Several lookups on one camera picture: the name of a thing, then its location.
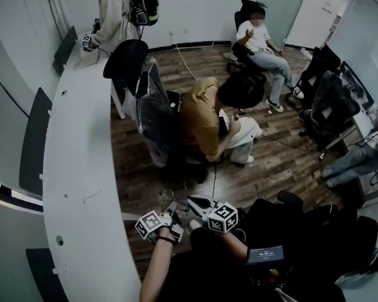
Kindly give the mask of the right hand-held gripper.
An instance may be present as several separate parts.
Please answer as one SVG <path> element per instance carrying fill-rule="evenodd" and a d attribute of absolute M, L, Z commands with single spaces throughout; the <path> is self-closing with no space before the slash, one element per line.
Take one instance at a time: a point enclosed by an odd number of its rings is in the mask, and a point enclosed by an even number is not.
<path fill-rule="evenodd" d="M 207 195 L 191 195 L 186 199 L 188 207 L 197 217 L 206 216 L 209 230 L 227 233 L 238 224 L 238 211 L 228 202 L 216 201 Z"/>

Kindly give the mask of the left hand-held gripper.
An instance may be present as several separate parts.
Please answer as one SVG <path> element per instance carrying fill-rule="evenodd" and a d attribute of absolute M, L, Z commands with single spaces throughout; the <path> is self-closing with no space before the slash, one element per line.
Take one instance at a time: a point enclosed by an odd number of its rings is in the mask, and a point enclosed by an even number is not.
<path fill-rule="evenodd" d="M 184 233 L 184 229 L 180 226 L 179 210 L 179 202 L 172 200 L 161 215 L 153 210 L 140 217 L 135 224 L 135 229 L 143 240 L 148 240 L 155 245 L 159 238 L 159 229 L 167 228 L 171 236 L 167 240 L 176 245 L 181 242 Z"/>

